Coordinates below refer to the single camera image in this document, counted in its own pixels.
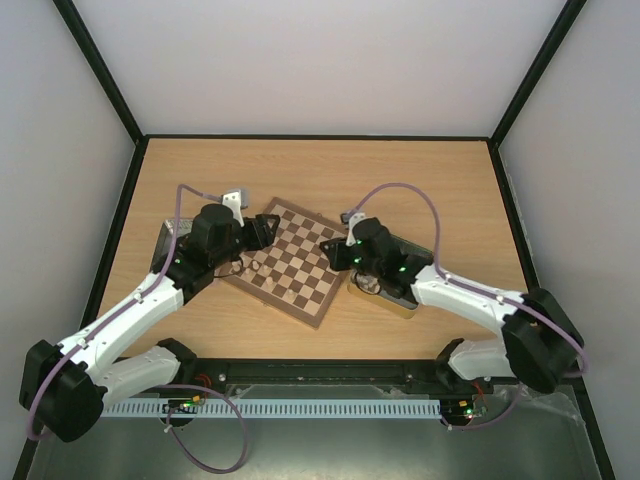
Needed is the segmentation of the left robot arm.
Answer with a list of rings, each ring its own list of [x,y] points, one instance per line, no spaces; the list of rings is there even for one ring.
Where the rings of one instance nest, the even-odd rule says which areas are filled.
[[[208,287],[223,265],[245,251],[271,246],[279,223],[276,214],[241,218],[222,204],[204,206],[190,231],[172,237],[168,252],[119,304],[58,344],[41,340],[28,350],[19,402],[30,418],[71,442],[111,405],[150,388],[190,381],[197,356],[173,338],[135,357],[121,355]]]

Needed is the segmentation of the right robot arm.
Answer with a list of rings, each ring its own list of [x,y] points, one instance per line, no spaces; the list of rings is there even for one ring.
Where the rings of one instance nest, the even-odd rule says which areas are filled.
[[[488,341],[454,340],[441,352],[436,379],[447,391],[511,377],[549,394],[578,367],[584,341],[546,289],[502,290],[454,275],[437,266],[433,253],[363,214],[350,220],[347,236],[321,242],[320,250],[333,270],[375,280],[388,299],[440,308],[494,334]]]

